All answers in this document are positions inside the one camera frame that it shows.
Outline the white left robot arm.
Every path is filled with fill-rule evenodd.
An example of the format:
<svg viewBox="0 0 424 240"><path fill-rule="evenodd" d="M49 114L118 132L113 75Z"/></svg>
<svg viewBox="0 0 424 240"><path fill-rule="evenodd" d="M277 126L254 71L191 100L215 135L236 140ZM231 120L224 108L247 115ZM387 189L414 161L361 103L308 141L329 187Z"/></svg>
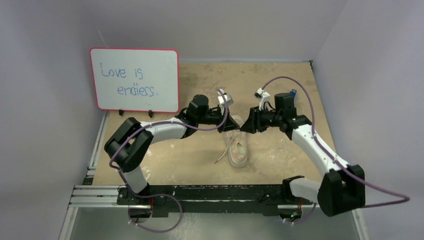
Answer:
<svg viewBox="0 0 424 240"><path fill-rule="evenodd" d="M209 107L209 99L197 94L175 117L163 121L142 122L127 118L104 145L109 156L109 166L123 179L130 189L129 197L138 205L149 199L149 183L140 167L149 147L166 140L185 139L197 131L205 131L200 125L210 125L210 131L219 133L239 130L231 117L229 106L234 100L230 94L218 90L217 107Z"/></svg>

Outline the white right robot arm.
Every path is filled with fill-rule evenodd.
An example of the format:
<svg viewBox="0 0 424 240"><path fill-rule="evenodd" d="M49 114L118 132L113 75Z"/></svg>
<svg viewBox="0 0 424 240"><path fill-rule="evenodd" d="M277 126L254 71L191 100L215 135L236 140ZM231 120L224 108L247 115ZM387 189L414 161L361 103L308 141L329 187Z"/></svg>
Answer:
<svg viewBox="0 0 424 240"><path fill-rule="evenodd" d="M299 198L318 204L323 213L333 217L365 206L365 172L359 165L350 165L329 148L313 128L305 115L298 115L294 98L290 93L274 96L275 108L268 109L266 104L270 94L258 89L255 98L259 105L249 110L249 116L240 131L256 134L267 128L279 128L298 145L313 162L322 176L316 182L298 175L286 178L281 184L280 196L288 204Z"/></svg>

